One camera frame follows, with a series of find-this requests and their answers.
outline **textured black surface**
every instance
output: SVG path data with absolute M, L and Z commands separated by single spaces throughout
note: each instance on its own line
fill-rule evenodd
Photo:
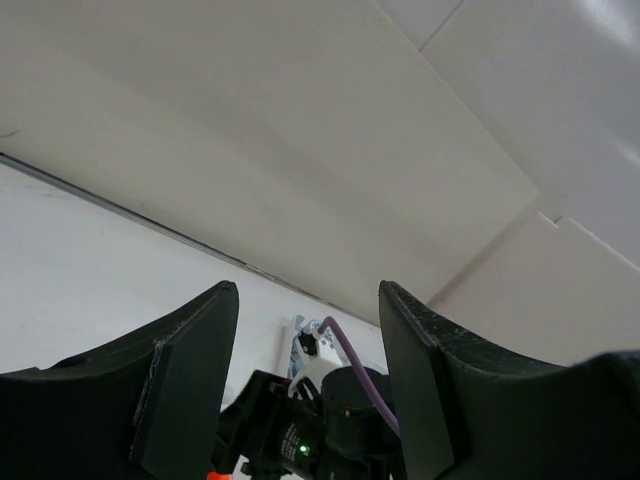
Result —
M 322 402 L 312 405 L 289 397 L 291 380 L 255 370 L 240 395 L 220 415 L 212 455 L 215 470 L 232 473 L 242 455 L 249 460 L 242 471 L 256 480 L 275 480 L 287 473 L 309 480 L 389 480 L 391 473 L 395 480 L 405 480 L 397 437 L 370 406 L 364 392 L 349 394 L 354 388 L 362 389 L 353 373 L 343 376 L 349 370 L 330 374 L 337 382 L 329 390 L 347 397 L 344 402 L 333 399 L 336 412 L 324 408 Z M 388 392 L 386 378 L 374 377 L 377 386 Z M 323 392 L 327 393 L 324 384 Z M 342 407 L 347 404 L 349 408 L 365 405 L 365 411 L 354 411 L 345 418 Z
M 393 282 L 380 285 L 380 321 L 410 479 L 640 472 L 640 352 L 570 368 L 540 362 L 441 317 Z
M 190 478 L 176 469 L 201 472 L 209 448 L 208 469 L 237 312 L 235 285 L 221 282 L 175 312 L 48 370 L 0 375 L 0 478 Z M 212 332 L 217 335 L 192 336 Z M 168 356 L 156 355 L 160 346 Z M 157 376 L 148 383 L 154 356 Z M 215 368 L 200 365 L 204 360 Z M 200 388 L 206 394 L 192 402 Z M 129 460 L 143 391 L 135 458 L 154 475 Z M 176 452 L 167 454 L 168 448 Z M 175 463 L 164 471 L 169 461 Z
M 380 396 L 390 408 L 391 383 L 387 375 L 365 368 Z M 386 423 L 360 384 L 351 367 L 332 371 L 322 380 L 325 441 L 329 447 L 351 460 L 365 460 L 375 453 L 387 452 Z

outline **ceiling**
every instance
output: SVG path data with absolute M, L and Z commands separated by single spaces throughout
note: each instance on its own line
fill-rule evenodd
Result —
M 371 322 L 538 193 L 373 0 L 3 2 L 0 57 L 2 151 Z
M 640 265 L 640 3 L 379 3 L 540 188 L 544 213 Z

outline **purple cable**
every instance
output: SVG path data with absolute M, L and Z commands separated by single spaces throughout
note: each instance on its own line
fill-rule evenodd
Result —
M 358 354 L 353 349 L 353 346 L 347 339 L 347 336 L 344 334 L 344 332 L 340 328 L 340 325 L 338 325 L 338 322 L 336 322 L 333 317 L 327 317 L 324 319 L 324 322 L 322 322 L 322 325 L 320 325 L 320 328 L 318 328 L 318 333 L 322 335 L 327 328 L 331 328 L 333 334 L 338 339 L 338 342 L 340 342 L 344 353 L 347 355 L 347 358 L 351 362 L 353 370 L 356 372 L 356 377 L 358 377 L 362 388 L 364 388 L 364 391 L 367 392 L 369 399 L 373 402 L 373 406 L 376 407 L 376 410 L 380 412 L 380 415 L 382 416 L 382 418 L 384 418 L 385 422 L 387 422 L 387 425 L 389 425 L 391 430 L 393 430 L 394 433 L 399 437 L 400 427 L 398 426 L 398 419 L 380 396 L 380 393 L 376 389 L 376 386 L 373 384 L 371 378 L 369 378 L 369 375 L 362 366 L 362 363 L 358 358 Z

